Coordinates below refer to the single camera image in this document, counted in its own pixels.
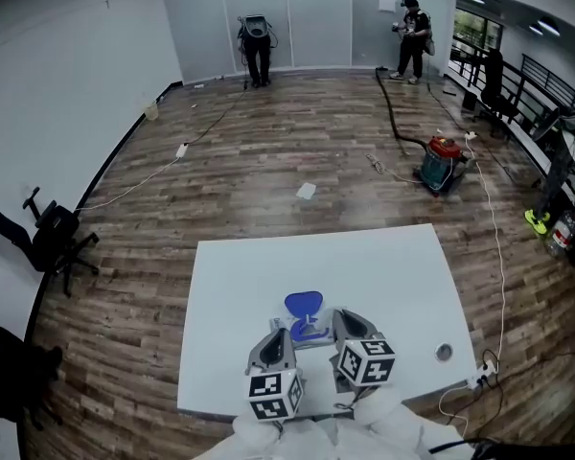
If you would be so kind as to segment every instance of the electrical outlet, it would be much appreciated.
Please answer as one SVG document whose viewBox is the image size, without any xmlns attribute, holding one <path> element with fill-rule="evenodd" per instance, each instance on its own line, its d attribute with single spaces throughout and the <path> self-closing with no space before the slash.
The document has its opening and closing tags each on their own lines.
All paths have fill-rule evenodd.
<svg viewBox="0 0 575 460">
<path fill-rule="evenodd" d="M 477 373 L 467 380 L 467 385 L 470 390 L 476 390 L 479 387 L 478 380 L 482 380 L 482 377 L 489 378 L 496 373 L 495 365 L 492 363 L 491 359 L 486 361 L 486 369 L 484 370 L 484 365 L 481 365 L 477 370 Z"/>
<path fill-rule="evenodd" d="M 183 158 L 187 150 L 188 145 L 186 143 L 179 145 L 179 149 L 176 151 L 176 158 Z"/>
</svg>

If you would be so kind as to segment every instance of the man in black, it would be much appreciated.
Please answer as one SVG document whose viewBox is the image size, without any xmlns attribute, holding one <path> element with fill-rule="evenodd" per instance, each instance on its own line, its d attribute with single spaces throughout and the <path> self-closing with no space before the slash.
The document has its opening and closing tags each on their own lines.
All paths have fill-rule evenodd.
<svg viewBox="0 0 575 460">
<path fill-rule="evenodd" d="M 430 21 L 424 11 L 420 10 L 417 0 L 403 0 L 406 7 L 404 20 L 398 26 L 393 26 L 392 31 L 404 30 L 401 44 L 401 62 L 398 72 L 390 75 L 390 79 L 401 81 L 404 79 L 411 57 L 413 57 L 413 75 L 409 83 L 417 83 L 422 77 L 422 52 L 426 47 L 426 38 L 430 34 Z"/>
<path fill-rule="evenodd" d="M 262 87 L 266 87 L 270 80 L 268 79 L 268 68 L 270 68 L 270 36 L 267 34 L 264 37 L 254 37 L 247 32 L 245 26 L 239 30 L 237 39 L 241 40 L 241 48 L 247 56 L 247 65 L 249 66 L 249 75 L 251 76 L 252 85 L 258 88 L 261 85 L 261 72 L 262 72 Z M 258 71 L 258 63 L 256 63 L 256 55 L 260 53 L 260 72 Z"/>
</svg>

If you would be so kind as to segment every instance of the backpack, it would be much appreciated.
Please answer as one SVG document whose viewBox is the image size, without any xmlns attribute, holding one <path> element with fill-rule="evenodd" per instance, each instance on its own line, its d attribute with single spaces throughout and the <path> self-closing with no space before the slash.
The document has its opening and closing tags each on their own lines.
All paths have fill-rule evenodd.
<svg viewBox="0 0 575 460">
<path fill-rule="evenodd" d="M 427 11 L 418 11 L 418 13 L 425 13 L 426 17 L 428 17 L 428 26 L 430 26 L 430 32 L 425 37 L 424 51 L 426 51 L 430 56 L 434 57 L 436 49 L 434 47 L 434 39 L 432 39 L 432 19 L 430 18 L 430 14 Z"/>
</svg>

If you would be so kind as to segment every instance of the vacuum hose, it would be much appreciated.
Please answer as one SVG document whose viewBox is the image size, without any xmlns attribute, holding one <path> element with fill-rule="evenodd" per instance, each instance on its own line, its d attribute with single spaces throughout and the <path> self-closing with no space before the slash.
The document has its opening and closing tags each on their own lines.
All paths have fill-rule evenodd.
<svg viewBox="0 0 575 460">
<path fill-rule="evenodd" d="M 377 78 L 377 82 L 379 83 L 379 87 L 383 91 L 383 95 L 385 96 L 385 101 L 387 102 L 387 110 L 390 113 L 390 123 L 392 123 L 392 130 L 394 131 L 394 136 L 397 140 L 403 140 L 405 142 L 417 143 L 420 147 L 424 150 L 427 149 L 426 142 L 422 140 L 418 140 L 417 138 L 409 138 L 408 136 L 402 136 L 399 133 L 399 129 L 396 126 L 396 121 L 394 119 L 394 109 L 392 108 L 392 103 L 390 102 L 390 96 L 387 95 L 387 90 L 385 90 L 385 85 L 383 85 L 383 81 L 381 81 L 380 72 L 387 71 L 387 68 L 379 67 L 375 69 L 375 77 Z"/>
</svg>

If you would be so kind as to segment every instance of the white cable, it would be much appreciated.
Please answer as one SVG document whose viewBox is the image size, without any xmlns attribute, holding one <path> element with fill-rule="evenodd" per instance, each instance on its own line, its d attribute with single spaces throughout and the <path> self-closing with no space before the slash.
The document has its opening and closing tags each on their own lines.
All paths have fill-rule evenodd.
<svg viewBox="0 0 575 460">
<path fill-rule="evenodd" d="M 496 226 L 495 220 L 495 210 L 492 207 L 492 201 L 490 199 L 490 193 L 488 192 L 488 185 L 486 184 L 486 179 L 483 176 L 483 172 L 481 171 L 481 167 L 479 167 L 479 162 L 477 162 L 475 153 L 472 151 L 471 146 L 469 145 L 469 138 L 465 136 L 465 141 L 467 143 L 467 148 L 471 152 L 472 159 L 479 170 L 479 175 L 481 176 L 481 181 L 483 182 L 483 189 L 488 195 L 488 206 L 490 206 L 490 211 L 492 212 L 492 223 L 494 224 L 494 238 L 496 239 L 496 247 L 498 247 L 498 259 L 500 260 L 500 276 L 502 278 L 502 282 L 500 285 L 500 294 L 502 295 L 502 311 L 500 312 L 500 341 L 498 342 L 498 354 L 496 355 L 496 369 L 495 372 L 498 375 L 498 370 L 500 368 L 500 354 L 502 352 L 502 339 L 505 335 L 505 306 L 507 305 L 507 299 L 505 298 L 505 272 L 503 270 L 503 262 L 502 262 L 502 253 L 500 252 L 500 241 L 498 240 L 498 226 Z"/>
<path fill-rule="evenodd" d="M 441 191 L 443 189 L 443 186 L 445 186 L 445 183 L 448 182 L 449 176 L 453 174 L 453 158 L 449 158 L 449 173 L 448 176 L 445 178 L 445 180 L 443 181 L 443 183 L 437 188 L 434 189 L 433 187 L 431 187 L 430 189 L 432 191 Z"/>
<path fill-rule="evenodd" d="M 455 392 L 456 390 L 464 390 L 466 388 L 469 388 L 469 386 L 466 384 L 463 387 L 455 387 L 455 388 L 450 388 L 450 390 L 447 390 L 442 396 L 441 399 L 439 399 L 439 412 L 441 414 L 443 414 L 444 416 L 447 416 L 449 418 L 458 418 L 458 419 L 462 419 L 465 424 L 464 424 L 464 431 L 462 432 L 462 437 L 464 438 L 467 435 L 467 429 L 469 429 L 469 418 L 467 416 L 454 416 L 453 414 L 448 414 L 446 411 L 444 411 L 441 408 L 441 403 L 443 402 L 443 399 L 445 398 L 445 395 L 447 395 L 450 392 Z"/>
<path fill-rule="evenodd" d="M 366 154 L 366 158 L 368 158 L 371 162 L 371 165 L 375 168 L 375 170 L 378 173 L 391 173 L 392 175 L 394 175 L 396 178 L 403 180 L 404 182 L 411 182 L 412 184 L 422 184 L 421 180 L 409 180 L 409 179 L 405 179 L 404 177 L 400 177 L 397 173 L 394 173 L 392 171 L 390 171 L 389 169 L 387 169 L 384 165 L 383 162 L 381 162 L 375 155 L 372 155 L 371 153 L 367 153 Z"/>
<path fill-rule="evenodd" d="M 145 179 L 143 182 L 139 182 L 136 186 L 131 187 L 130 189 L 128 189 L 125 193 L 123 193 L 122 195 L 118 195 L 117 197 L 114 197 L 113 199 L 111 199 L 110 201 L 107 201 L 106 203 L 103 204 L 98 204 L 96 206 L 90 206 L 89 208 L 79 208 L 75 211 L 88 211 L 88 210 L 95 210 L 96 208 L 102 208 L 103 206 L 106 206 L 108 204 L 111 204 L 113 201 L 117 201 L 118 199 L 124 197 L 125 195 L 131 193 L 132 191 L 134 191 L 136 188 L 142 186 L 143 184 L 145 184 L 148 180 L 150 180 L 153 177 L 156 177 L 159 173 L 162 173 L 163 171 L 165 171 L 168 167 L 170 167 L 172 164 L 174 164 L 175 162 L 177 162 L 178 160 L 180 160 L 181 157 L 176 157 L 170 164 L 165 165 L 164 167 L 162 167 L 162 169 L 160 169 L 158 172 L 153 173 L 152 175 L 150 175 L 147 179 Z"/>
</svg>

